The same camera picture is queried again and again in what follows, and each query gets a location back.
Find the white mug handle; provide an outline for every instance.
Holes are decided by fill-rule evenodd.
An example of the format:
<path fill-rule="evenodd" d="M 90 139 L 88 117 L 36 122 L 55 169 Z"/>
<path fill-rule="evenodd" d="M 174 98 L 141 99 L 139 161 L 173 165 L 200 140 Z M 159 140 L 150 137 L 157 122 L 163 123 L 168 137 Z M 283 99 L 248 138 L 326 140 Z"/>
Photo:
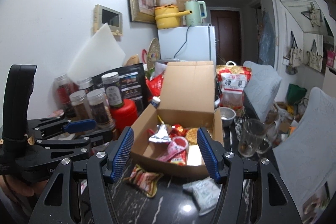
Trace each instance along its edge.
<path fill-rule="evenodd" d="M 233 61 L 227 61 L 225 65 L 227 66 L 227 65 L 229 65 L 230 63 L 233 63 L 233 65 L 234 65 L 234 66 L 236 66 L 236 65 L 237 65 L 237 64 L 236 64 L 236 63 L 234 63 Z"/>

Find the black marble table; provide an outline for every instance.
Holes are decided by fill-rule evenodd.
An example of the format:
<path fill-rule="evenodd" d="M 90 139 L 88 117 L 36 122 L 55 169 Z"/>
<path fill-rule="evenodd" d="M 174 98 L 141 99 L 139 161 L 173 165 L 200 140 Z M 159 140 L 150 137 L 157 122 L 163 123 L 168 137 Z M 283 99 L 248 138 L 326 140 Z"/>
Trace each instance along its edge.
<path fill-rule="evenodd" d="M 244 121 L 248 118 L 257 118 L 247 97 L 245 97 L 244 107 L 244 114 L 241 117 L 236 117 L 229 128 L 223 129 L 225 149 L 231 150 L 237 155 L 239 155 L 238 142 Z M 250 159 L 258 160 L 257 153 Z M 122 178 L 108 187 L 120 224 L 207 224 L 211 222 L 214 210 L 199 216 L 199 209 L 193 197 L 182 190 L 182 185 L 193 181 L 192 179 L 165 175 L 158 181 L 155 197 L 148 198 L 142 192 L 123 182 L 123 178 L 130 176 L 134 165 L 135 163 L 129 160 Z M 244 180 L 239 223 L 244 223 L 246 219 L 249 188 L 249 181 Z M 93 223 L 90 212 L 87 214 L 86 220 L 87 223 Z"/>

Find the silver screw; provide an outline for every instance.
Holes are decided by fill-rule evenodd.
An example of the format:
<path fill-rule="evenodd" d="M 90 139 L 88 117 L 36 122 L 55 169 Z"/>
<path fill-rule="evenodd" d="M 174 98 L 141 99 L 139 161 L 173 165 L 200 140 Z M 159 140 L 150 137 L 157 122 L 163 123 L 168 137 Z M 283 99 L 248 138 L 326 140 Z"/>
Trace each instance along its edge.
<path fill-rule="evenodd" d="M 100 151 L 97 153 L 97 158 L 104 158 L 106 156 L 106 153 L 104 151 Z"/>
<path fill-rule="evenodd" d="M 235 154 L 231 151 L 225 152 L 225 157 L 227 158 L 233 158 L 235 156 Z"/>
<path fill-rule="evenodd" d="M 62 159 L 62 161 L 61 161 L 61 163 L 63 165 L 67 165 L 69 162 L 70 162 L 70 159 L 68 159 L 68 158 Z"/>
<path fill-rule="evenodd" d="M 262 158 L 262 159 L 261 159 L 261 163 L 262 163 L 262 164 L 265 164 L 265 165 L 268 165 L 268 164 L 269 164 L 269 159 L 267 159 L 267 158 Z"/>

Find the white refrigerator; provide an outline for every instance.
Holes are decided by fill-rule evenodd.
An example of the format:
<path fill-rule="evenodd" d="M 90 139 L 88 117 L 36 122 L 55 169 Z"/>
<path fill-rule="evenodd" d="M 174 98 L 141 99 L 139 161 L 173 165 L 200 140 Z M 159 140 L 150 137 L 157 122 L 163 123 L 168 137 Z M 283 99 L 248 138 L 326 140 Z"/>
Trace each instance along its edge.
<path fill-rule="evenodd" d="M 215 27 L 192 26 L 189 29 L 179 27 L 162 29 L 158 32 L 162 59 L 174 58 L 176 55 L 175 58 L 181 60 L 211 60 L 216 65 Z"/>

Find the human hand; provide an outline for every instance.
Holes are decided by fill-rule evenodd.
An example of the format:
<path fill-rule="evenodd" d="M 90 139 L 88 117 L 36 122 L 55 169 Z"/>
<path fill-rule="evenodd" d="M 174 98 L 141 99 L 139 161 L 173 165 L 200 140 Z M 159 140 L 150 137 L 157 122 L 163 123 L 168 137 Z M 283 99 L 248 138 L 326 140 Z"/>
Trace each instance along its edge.
<path fill-rule="evenodd" d="M 33 196 L 34 194 L 41 194 L 44 187 L 46 186 L 48 182 L 47 180 L 45 180 L 45 181 L 41 181 L 36 184 L 28 186 L 24 182 L 18 180 L 17 178 L 11 175 L 6 175 L 6 179 L 7 179 L 7 183 L 10 186 L 11 190 L 14 193 L 17 193 L 23 196 Z M 11 200 L 17 202 L 17 199 L 8 189 L 3 176 L 0 176 L 0 187 L 6 196 L 8 196 Z"/>

